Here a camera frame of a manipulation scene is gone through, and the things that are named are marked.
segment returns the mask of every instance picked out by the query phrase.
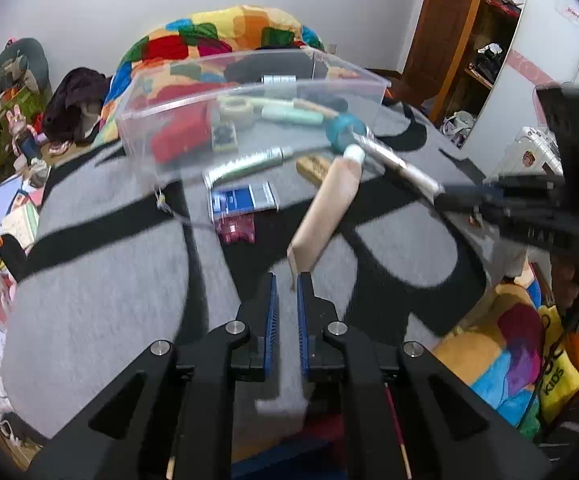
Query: clothes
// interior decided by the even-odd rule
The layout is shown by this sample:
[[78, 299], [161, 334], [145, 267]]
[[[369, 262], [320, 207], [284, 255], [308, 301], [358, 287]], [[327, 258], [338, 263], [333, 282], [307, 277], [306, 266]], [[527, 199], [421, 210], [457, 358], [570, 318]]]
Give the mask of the clothes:
[[50, 140], [82, 140], [81, 104], [101, 105], [110, 88], [105, 75], [89, 68], [75, 68], [60, 82], [43, 115], [43, 131]]

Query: tape roll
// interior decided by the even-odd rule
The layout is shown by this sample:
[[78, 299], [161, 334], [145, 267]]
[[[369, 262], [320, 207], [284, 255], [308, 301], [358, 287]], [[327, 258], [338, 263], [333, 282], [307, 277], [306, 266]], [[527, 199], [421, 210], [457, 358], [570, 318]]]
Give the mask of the tape roll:
[[359, 135], [367, 134], [365, 123], [352, 114], [340, 114], [337, 118], [328, 121], [326, 127], [327, 140], [332, 147], [343, 153], [349, 144], [354, 142], [350, 134], [354, 132]]
[[248, 128], [254, 124], [254, 105], [249, 99], [234, 97], [218, 102], [218, 112], [222, 121], [233, 121], [237, 128]]

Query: teal tape roll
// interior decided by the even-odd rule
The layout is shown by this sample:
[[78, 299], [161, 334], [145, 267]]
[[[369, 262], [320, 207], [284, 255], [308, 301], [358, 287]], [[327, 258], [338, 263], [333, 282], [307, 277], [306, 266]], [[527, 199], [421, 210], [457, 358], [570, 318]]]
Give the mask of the teal tape roll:
[[364, 136], [367, 134], [365, 123], [353, 114], [340, 114], [335, 119], [328, 121], [325, 132], [327, 140], [334, 149], [343, 153], [349, 144], [354, 142], [350, 131]]

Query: colorful blanket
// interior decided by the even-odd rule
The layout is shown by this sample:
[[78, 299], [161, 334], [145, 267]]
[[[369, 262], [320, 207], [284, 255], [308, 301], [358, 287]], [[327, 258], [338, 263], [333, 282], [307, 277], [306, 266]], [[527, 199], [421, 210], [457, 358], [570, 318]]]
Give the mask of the colorful blanket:
[[[123, 92], [138, 72], [171, 60], [199, 58], [260, 47], [312, 47], [323, 43], [310, 28], [279, 9], [237, 6], [196, 12], [190, 18], [168, 23], [141, 38], [121, 59], [102, 110], [100, 133], [94, 146], [118, 138], [114, 121]], [[171, 74], [153, 81], [152, 94], [172, 85], [216, 82], [212, 70]]]

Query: transparent plastic container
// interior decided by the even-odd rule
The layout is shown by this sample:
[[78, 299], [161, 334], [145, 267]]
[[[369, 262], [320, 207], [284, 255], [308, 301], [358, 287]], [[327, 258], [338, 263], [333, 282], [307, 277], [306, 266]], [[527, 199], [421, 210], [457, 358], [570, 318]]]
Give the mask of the transparent plastic container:
[[116, 122], [138, 175], [162, 187], [271, 148], [326, 148], [340, 114], [372, 128], [388, 85], [316, 50], [234, 52], [140, 72]]

